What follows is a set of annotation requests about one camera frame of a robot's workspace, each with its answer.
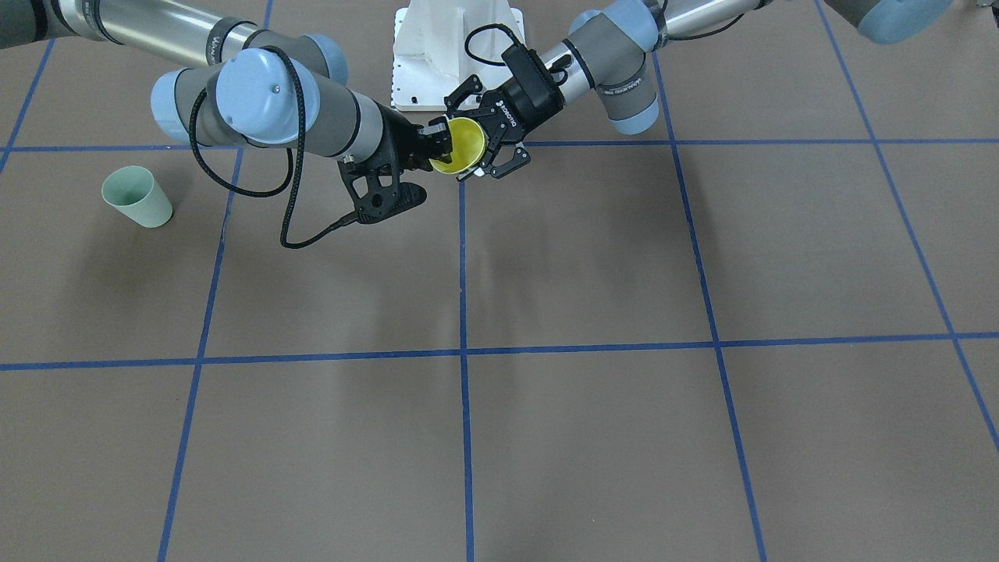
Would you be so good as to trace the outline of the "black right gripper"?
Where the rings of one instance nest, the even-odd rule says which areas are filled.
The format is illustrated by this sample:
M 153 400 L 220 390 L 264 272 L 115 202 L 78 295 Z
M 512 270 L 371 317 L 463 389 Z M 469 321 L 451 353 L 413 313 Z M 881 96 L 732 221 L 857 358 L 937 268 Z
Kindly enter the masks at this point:
M 421 127 L 395 109 L 379 108 L 379 113 L 384 122 L 384 139 L 379 148 L 386 148 L 388 141 L 392 141 L 397 171 L 431 172 L 429 160 L 453 163 L 452 132 L 447 117 L 436 117 Z

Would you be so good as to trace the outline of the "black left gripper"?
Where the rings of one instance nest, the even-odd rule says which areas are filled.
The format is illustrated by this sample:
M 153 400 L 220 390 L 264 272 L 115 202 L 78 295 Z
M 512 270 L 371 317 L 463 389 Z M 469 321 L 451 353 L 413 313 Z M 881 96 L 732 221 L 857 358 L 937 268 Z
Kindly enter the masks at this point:
M 522 142 L 528 133 L 563 110 L 565 56 L 543 62 L 534 49 L 514 44 L 502 54 L 511 78 L 486 90 L 479 75 L 470 75 L 443 99 L 450 118 L 467 117 L 484 128 L 486 149 L 457 180 L 474 177 L 500 179 L 531 163 Z

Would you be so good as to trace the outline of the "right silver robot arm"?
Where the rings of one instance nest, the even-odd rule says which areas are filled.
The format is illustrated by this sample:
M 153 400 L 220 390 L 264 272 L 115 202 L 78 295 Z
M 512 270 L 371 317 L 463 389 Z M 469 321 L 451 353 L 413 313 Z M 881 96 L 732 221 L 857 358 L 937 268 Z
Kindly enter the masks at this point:
M 321 34 L 289 37 L 182 1 L 4 1 L 2 47 L 59 37 L 136 48 L 180 65 L 151 93 L 157 124 L 204 146 L 302 147 L 361 171 L 431 170 L 447 159 L 428 126 L 347 88 L 347 62 Z

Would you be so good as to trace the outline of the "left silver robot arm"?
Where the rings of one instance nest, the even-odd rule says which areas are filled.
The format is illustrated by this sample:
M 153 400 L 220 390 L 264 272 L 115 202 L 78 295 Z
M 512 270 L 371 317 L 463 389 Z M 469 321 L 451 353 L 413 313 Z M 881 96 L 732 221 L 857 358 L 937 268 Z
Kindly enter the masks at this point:
M 493 65 L 507 71 L 497 86 L 465 78 L 445 99 L 446 149 L 432 164 L 440 173 L 502 178 L 529 163 L 524 142 L 581 97 L 593 93 L 621 135 L 647 131 L 659 118 L 652 55 L 674 46 L 711 42 L 766 1 L 613 1 L 582 12 L 546 49 L 529 47 L 513 30 L 489 23 L 465 35 L 464 49 L 488 32 L 509 39 Z

